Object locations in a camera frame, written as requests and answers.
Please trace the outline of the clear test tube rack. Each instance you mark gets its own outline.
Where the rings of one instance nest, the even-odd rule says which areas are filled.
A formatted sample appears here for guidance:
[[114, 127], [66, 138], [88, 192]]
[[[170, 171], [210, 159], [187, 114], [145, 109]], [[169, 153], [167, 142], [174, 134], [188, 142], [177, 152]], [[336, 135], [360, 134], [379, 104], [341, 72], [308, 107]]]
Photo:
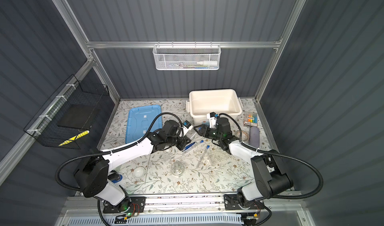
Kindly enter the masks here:
[[230, 159], [226, 152], [219, 152], [212, 149], [208, 151], [207, 157], [210, 165], [213, 167], [223, 165], [228, 159]]

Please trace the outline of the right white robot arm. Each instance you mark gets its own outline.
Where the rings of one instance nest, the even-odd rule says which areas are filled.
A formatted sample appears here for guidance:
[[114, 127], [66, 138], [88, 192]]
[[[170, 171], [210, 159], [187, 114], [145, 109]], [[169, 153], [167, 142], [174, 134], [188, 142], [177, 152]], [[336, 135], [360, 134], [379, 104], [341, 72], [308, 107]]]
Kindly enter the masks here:
[[214, 126], [201, 124], [194, 130], [199, 136], [218, 142], [222, 150], [252, 166], [254, 181], [239, 188], [234, 199], [227, 200], [236, 207], [248, 209], [256, 201], [273, 198], [294, 185], [282, 158], [246, 145], [241, 136], [233, 135], [228, 118], [216, 117]]

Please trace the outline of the blue capped test tube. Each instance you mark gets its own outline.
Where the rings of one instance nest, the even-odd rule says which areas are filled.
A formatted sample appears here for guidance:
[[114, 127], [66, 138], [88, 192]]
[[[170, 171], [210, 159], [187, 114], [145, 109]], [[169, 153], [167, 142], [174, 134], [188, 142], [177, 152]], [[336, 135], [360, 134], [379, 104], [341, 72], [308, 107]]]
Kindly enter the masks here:
[[202, 155], [201, 155], [201, 157], [200, 157], [200, 159], [199, 159], [199, 161], [198, 161], [198, 163], [197, 163], [197, 168], [199, 168], [200, 165], [203, 164], [204, 158], [205, 158], [205, 156], [206, 156], [206, 154], [207, 154], [209, 148], [210, 148], [210, 146], [208, 145], [208, 146], [206, 146], [206, 148], [204, 149], [204, 151], [203, 151], [203, 153], [202, 153]]
[[204, 143], [204, 140], [200, 140], [198, 142], [194, 142], [191, 146], [190, 149], [194, 149], [195, 147], [199, 146], [200, 144]]

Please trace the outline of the blue plastic tweezers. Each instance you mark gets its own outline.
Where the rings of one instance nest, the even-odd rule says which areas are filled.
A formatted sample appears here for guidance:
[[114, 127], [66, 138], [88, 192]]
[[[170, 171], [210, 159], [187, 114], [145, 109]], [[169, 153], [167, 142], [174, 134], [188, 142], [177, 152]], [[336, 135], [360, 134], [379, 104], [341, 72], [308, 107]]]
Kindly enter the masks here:
[[189, 151], [192, 150], [193, 147], [196, 146], [196, 145], [197, 145], [197, 143], [196, 143], [196, 142], [193, 142], [193, 143], [187, 145], [187, 146], [182, 150], [182, 152], [183, 152], [183, 153], [189, 152]]

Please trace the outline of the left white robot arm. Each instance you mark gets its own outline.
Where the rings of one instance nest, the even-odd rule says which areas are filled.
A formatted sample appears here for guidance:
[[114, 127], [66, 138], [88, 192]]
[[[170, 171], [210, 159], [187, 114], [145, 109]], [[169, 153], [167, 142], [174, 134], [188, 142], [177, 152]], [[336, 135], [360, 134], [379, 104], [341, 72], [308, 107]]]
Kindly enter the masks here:
[[146, 135], [133, 142], [111, 151], [104, 151], [103, 156], [90, 156], [82, 159], [74, 173], [80, 190], [86, 198], [97, 198], [109, 202], [113, 206], [130, 201], [129, 196], [122, 187], [116, 185], [108, 178], [110, 172], [119, 166], [139, 158], [150, 155], [168, 147], [184, 149], [187, 143], [185, 134], [193, 128], [189, 121], [182, 124], [168, 120], [161, 129], [147, 132]]

